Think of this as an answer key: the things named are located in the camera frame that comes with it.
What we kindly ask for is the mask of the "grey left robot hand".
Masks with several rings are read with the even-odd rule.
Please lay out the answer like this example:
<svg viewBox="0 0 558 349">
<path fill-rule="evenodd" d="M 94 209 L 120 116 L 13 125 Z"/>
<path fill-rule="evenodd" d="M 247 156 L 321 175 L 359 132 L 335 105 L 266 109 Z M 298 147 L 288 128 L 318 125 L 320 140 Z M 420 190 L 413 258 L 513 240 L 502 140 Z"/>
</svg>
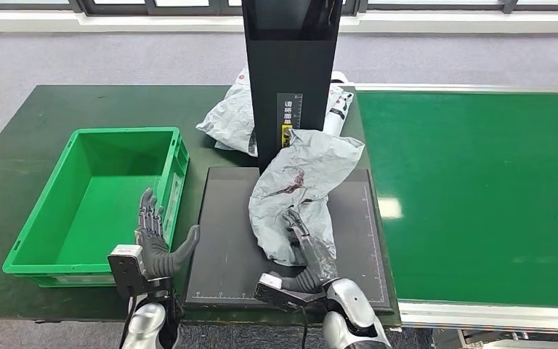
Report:
<svg viewBox="0 0 558 349">
<path fill-rule="evenodd" d="M 136 244 L 142 247 L 142 263 L 148 279 L 175 276 L 191 257 L 201 237 L 200 226 L 193 225 L 185 241 L 171 252 L 163 237 L 163 208 L 157 208 L 156 202 L 153 189 L 147 188 L 140 198 L 134 231 Z"/>
</svg>

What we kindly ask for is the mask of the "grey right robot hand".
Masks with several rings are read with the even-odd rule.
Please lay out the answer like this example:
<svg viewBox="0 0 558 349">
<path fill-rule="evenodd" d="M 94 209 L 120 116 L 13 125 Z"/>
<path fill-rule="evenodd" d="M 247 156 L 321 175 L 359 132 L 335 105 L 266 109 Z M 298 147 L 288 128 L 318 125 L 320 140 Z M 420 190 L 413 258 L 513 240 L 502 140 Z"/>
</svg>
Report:
<svg viewBox="0 0 558 349">
<path fill-rule="evenodd" d="M 310 234 L 297 211 L 288 209 L 282 218 L 296 261 L 304 266 L 297 276 L 283 278 L 282 287 L 292 292 L 322 292 L 328 282 L 338 278 L 336 258 L 323 242 Z"/>
</svg>

